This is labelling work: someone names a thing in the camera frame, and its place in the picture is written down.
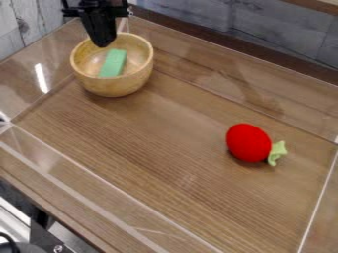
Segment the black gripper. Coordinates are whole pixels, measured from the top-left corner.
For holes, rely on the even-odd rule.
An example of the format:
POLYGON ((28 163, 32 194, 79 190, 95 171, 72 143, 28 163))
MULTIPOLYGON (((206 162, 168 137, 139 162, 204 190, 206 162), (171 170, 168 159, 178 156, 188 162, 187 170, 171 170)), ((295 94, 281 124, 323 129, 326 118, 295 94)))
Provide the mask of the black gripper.
MULTIPOLYGON (((67 17, 77 17, 80 11, 104 10, 118 18, 131 15, 128 0, 60 0, 61 11, 67 17)), ((98 47, 106 47, 116 39, 116 22, 111 16, 83 14, 80 16, 83 27, 98 47)))

